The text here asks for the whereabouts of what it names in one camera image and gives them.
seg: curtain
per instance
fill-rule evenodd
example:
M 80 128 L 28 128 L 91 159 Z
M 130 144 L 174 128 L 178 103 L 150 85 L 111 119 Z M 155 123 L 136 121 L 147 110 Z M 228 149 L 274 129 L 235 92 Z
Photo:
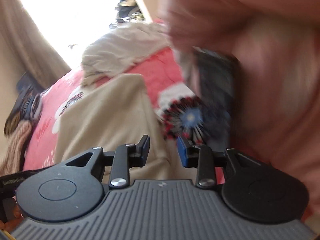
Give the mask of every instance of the curtain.
M 71 70 L 42 36 L 20 0 L 0 0 L 0 35 L 44 89 Z

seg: pink fabric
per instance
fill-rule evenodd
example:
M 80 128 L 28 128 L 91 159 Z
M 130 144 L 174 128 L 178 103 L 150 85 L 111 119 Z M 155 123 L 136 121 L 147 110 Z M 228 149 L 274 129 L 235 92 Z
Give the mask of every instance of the pink fabric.
M 167 87 L 182 82 L 179 66 L 175 63 L 172 51 L 166 48 L 144 62 L 137 64 L 128 73 L 142 74 L 148 95 L 154 109 L 158 108 L 158 94 Z M 43 110 L 26 152 L 24 170 L 47 167 L 54 163 L 54 151 L 58 134 L 55 131 L 57 118 L 73 93 L 79 91 L 82 69 L 74 69 L 55 83 L 43 96 Z M 97 81 L 100 86 L 108 78 Z
M 320 0 L 206 1 L 207 18 L 199 0 L 160 1 L 173 44 L 239 59 L 236 141 L 304 182 L 320 213 Z

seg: bed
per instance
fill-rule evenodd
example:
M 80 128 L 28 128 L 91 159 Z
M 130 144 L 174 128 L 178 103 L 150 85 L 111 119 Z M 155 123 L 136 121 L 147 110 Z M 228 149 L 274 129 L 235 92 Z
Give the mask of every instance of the bed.
M 169 47 L 133 66 L 127 73 L 139 73 L 143 76 L 155 111 L 159 111 L 161 94 L 171 88 L 176 90 L 182 84 L 180 68 Z M 71 70 L 43 94 L 42 115 L 25 153 L 24 170 L 40 169 L 54 164 L 60 116 L 81 92 L 82 76 L 83 68 L 80 66 Z M 108 77 L 101 78 L 90 89 L 109 80 Z

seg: white logo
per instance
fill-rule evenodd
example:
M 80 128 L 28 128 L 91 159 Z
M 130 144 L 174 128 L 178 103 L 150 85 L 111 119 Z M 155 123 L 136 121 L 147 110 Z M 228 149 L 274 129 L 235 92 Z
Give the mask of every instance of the white logo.
M 159 187 L 163 187 L 165 185 L 167 185 L 165 182 L 161 182 L 161 183 L 158 184 Z

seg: black device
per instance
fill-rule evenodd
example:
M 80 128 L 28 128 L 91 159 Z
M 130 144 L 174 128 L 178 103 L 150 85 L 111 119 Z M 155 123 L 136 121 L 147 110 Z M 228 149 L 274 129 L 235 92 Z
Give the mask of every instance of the black device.
M 17 240 L 94 239 L 281 239 L 308 240 L 314 233 L 299 221 L 308 191 L 297 179 L 235 149 L 213 152 L 177 140 L 191 180 L 135 180 L 129 168 L 146 164 L 150 138 L 103 152 L 93 147 L 47 169 L 0 178 L 1 198 L 16 191 L 26 219 Z M 101 180 L 112 166 L 109 183 Z M 215 167 L 225 183 L 217 185 Z M 4 219 L 4 208 L 0 210 Z

